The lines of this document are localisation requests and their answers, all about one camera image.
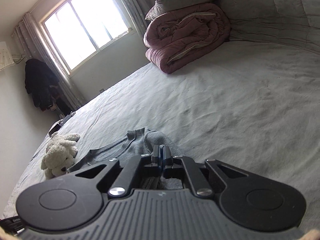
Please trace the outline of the grey knit sweater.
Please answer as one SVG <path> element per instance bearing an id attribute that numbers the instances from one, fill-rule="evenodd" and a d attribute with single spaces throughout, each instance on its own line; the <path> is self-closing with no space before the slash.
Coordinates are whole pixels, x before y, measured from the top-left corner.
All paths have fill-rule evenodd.
<path id="1" fill-rule="evenodd" d="M 85 155 L 81 155 L 81 158 L 76 157 L 76 163 L 68 169 L 68 172 L 74 172 L 82 168 L 89 167 L 91 165 L 100 164 L 109 159 L 116 158 L 119 160 L 120 166 L 124 167 L 127 162 L 134 155 L 141 154 L 151 154 L 155 145 L 165 145 L 170 148 L 172 155 L 182 155 L 183 151 L 175 145 L 165 134 L 160 131 L 152 131 L 149 128 L 140 128 L 135 130 L 127 131 L 127 134 L 98 149 L 91 149 Z M 101 191 L 107 192 L 111 185 L 113 184 L 115 177 L 109 176 L 109 180 L 105 177 L 101 182 Z M 139 185 L 135 187 L 140 187 L 143 189 L 157 189 L 157 190 L 170 190 L 170 189 L 181 189 L 182 183 L 178 182 L 177 179 L 157 178 L 146 176 L 146 178 L 141 179 Z"/>

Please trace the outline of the white plush dog toy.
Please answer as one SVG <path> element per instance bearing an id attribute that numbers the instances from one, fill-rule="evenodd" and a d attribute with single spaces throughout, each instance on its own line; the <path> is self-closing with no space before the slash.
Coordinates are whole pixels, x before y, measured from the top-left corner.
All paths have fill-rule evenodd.
<path id="1" fill-rule="evenodd" d="M 67 170 L 75 164 L 78 153 L 76 143 L 80 134 L 69 133 L 60 135 L 54 132 L 47 144 L 46 153 L 42 158 L 41 170 L 46 179 L 52 179 L 67 173 Z"/>

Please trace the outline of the black device on bed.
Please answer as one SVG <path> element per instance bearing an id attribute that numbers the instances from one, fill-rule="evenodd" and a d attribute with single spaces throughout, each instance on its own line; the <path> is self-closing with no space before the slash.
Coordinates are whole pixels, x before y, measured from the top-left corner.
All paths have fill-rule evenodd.
<path id="1" fill-rule="evenodd" d="M 48 132 L 48 135 L 51 137 L 55 132 L 57 132 L 58 130 L 61 129 L 61 127 L 74 115 L 76 114 L 76 112 L 71 112 L 69 115 L 67 115 L 66 117 L 64 117 L 63 119 L 59 120 L 57 123 L 55 123 L 51 129 Z"/>

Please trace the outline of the grey bed sheet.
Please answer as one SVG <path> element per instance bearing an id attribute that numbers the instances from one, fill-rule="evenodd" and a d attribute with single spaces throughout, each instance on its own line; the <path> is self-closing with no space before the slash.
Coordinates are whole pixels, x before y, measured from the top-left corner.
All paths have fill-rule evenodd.
<path id="1" fill-rule="evenodd" d="M 81 158 L 144 127 L 202 164 L 214 196 L 182 185 L 109 197 L 101 181 L 119 175 L 116 158 L 48 180 L 45 139 L 4 219 L 18 217 L 22 239 L 299 239 L 319 227 L 319 55 L 227 42 L 170 75 L 150 63 L 59 134 L 80 134 Z"/>

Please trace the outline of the pink folded quilt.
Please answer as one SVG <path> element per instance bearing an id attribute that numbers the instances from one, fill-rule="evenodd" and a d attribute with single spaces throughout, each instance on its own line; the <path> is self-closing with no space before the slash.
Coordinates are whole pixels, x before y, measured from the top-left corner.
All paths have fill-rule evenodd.
<path id="1" fill-rule="evenodd" d="M 229 37 L 231 24 L 213 3 L 166 12 L 149 24 L 144 34 L 146 58 L 171 74 L 217 47 Z"/>

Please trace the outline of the dark hanging jacket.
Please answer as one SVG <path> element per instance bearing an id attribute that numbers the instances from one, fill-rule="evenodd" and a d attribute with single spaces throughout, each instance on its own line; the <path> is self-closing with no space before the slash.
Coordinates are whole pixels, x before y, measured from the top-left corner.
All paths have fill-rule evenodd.
<path id="1" fill-rule="evenodd" d="M 41 111 L 56 105 L 63 115 L 72 110 L 62 98 L 59 80 L 45 62 L 29 59 L 25 63 L 25 89 L 33 99 L 34 106 Z"/>

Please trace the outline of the left grey curtain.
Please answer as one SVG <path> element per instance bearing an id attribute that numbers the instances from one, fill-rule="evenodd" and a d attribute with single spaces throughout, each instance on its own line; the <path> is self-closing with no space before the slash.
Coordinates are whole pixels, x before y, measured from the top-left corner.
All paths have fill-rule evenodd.
<path id="1" fill-rule="evenodd" d="M 15 26 L 12 33 L 20 52 L 27 59 L 37 59 L 47 64 L 50 70 L 58 79 L 58 89 L 62 98 L 73 110 L 77 110 L 87 103 L 87 100 L 80 93 L 76 85 L 71 81 L 62 63 L 56 55 L 35 21 L 31 13 L 26 13 L 20 22 Z"/>

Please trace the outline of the white lace lampshade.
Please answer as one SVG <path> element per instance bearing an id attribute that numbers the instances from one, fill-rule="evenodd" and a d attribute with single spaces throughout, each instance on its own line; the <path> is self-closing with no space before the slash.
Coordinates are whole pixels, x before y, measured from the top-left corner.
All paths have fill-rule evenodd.
<path id="1" fill-rule="evenodd" d="M 0 42 L 0 71 L 14 65 L 15 62 L 6 42 Z"/>

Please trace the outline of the grey quilted headboard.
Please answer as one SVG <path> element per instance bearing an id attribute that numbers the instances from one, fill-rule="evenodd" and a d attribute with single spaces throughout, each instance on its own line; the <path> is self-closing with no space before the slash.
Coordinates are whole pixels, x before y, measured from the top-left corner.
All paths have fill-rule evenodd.
<path id="1" fill-rule="evenodd" d="M 319 0 L 217 0 L 231 40 L 272 42 L 319 53 Z"/>

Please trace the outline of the window with white frame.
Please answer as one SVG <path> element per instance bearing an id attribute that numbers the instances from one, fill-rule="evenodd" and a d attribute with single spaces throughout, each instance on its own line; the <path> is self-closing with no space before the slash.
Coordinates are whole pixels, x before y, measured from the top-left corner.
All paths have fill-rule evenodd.
<path id="1" fill-rule="evenodd" d="M 62 0 L 41 24 L 67 73 L 132 31 L 116 0 Z"/>

